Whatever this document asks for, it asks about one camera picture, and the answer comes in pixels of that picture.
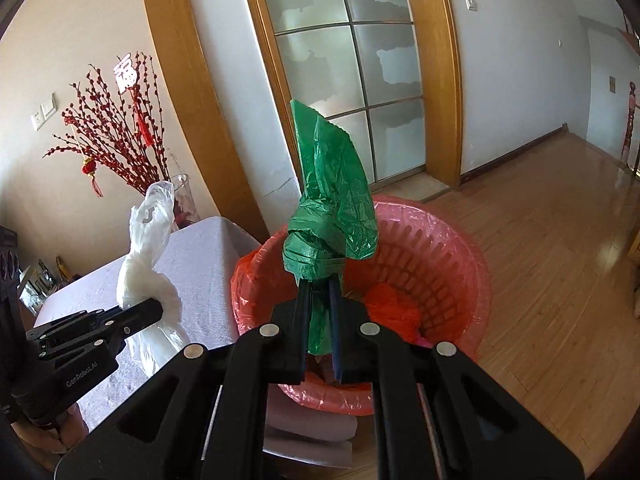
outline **power outlet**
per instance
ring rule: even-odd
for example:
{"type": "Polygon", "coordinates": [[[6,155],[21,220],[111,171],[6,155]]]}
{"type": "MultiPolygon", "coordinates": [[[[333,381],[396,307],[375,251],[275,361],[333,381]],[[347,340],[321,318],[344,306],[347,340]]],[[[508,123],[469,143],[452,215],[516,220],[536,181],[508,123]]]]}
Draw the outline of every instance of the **power outlet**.
{"type": "Polygon", "coordinates": [[[38,107],[38,111],[31,116],[31,124],[33,124],[33,129],[36,131],[41,129],[44,124],[44,115],[40,107],[38,107]]]}

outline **white tablecloth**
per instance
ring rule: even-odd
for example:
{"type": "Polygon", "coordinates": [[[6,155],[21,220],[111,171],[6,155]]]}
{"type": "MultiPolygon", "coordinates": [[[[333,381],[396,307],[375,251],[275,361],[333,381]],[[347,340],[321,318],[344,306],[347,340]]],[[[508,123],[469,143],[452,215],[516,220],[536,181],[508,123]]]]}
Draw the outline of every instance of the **white tablecloth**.
{"type": "MultiPolygon", "coordinates": [[[[216,348],[236,341],[238,328],[230,306],[230,280],[238,259],[258,245],[249,234],[221,217],[203,220],[171,235],[155,268],[178,290],[183,308],[182,325],[191,342],[216,348]]],[[[53,294],[44,303],[36,325],[81,310],[107,310],[117,306],[115,291],[123,259],[53,294]]],[[[142,370],[131,360],[129,349],[122,351],[117,361],[118,370],[78,402],[90,430],[146,381],[142,370]]],[[[281,431],[277,435],[266,435],[266,451],[304,462],[350,465],[351,444],[345,441],[354,435],[354,417],[303,408],[279,388],[271,388],[268,421],[272,428],[281,431]],[[298,442],[291,438],[287,443],[286,435],[292,437],[291,432],[304,438],[298,442]]]]}

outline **wall switch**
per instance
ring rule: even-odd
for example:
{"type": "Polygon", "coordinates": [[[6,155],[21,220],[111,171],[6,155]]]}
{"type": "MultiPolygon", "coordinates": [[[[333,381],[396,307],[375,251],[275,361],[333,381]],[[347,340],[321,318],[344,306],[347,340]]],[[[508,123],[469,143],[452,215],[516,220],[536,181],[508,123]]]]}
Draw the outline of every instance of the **wall switch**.
{"type": "Polygon", "coordinates": [[[56,113],[58,109],[56,108],[56,102],[54,101],[53,94],[51,94],[51,97],[48,101],[40,105],[40,108],[42,110],[42,115],[44,116],[45,121],[49,119],[54,113],[56,113]]]}
{"type": "Polygon", "coordinates": [[[468,10],[478,10],[478,2],[476,2],[475,0],[465,0],[466,1],[466,8],[468,10]]]}
{"type": "Polygon", "coordinates": [[[33,129],[36,131],[38,131],[44,124],[44,115],[40,108],[38,108],[38,111],[31,116],[31,124],[33,124],[33,129]]]}

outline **red trash basket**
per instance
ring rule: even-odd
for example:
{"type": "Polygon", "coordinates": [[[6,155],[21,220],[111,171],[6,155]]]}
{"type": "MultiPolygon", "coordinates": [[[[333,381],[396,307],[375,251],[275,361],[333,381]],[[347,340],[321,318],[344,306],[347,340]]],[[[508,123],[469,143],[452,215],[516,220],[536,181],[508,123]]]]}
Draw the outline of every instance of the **red trash basket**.
{"type": "MultiPolygon", "coordinates": [[[[484,336],[491,310],[488,267],[473,241],[428,211],[425,204],[374,195],[378,250],[368,260],[347,260],[345,294],[364,296],[376,283],[388,282],[420,308],[420,334],[437,344],[455,343],[472,359],[484,336]]],[[[238,261],[231,301],[239,333],[266,323],[273,305],[294,298],[296,281],[284,270],[286,227],[258,250],[238,261]]],[[[370,415],[369,384],[331,386],[307,372],[299,386],[280,388],[302,406],[333,413],[370,415]]]]}

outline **knotted green plastic bag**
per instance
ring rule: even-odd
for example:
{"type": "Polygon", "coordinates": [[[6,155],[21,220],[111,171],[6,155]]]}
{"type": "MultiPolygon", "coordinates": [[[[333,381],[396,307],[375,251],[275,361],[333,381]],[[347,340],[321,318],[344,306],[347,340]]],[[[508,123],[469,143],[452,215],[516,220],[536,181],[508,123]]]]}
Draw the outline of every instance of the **knotted green plastic bag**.
{"type": "MultiPolygon", "coordinates": [[[[342,276],[345,258],[376,252],[378,225],[362,163],[347,132],[302,103],[291,102],[305,181],[289,221],[284,268],[296,281],[342,276]]],[[[331,352],[328,305],[312,297],[308,352],[331,352]]]]}

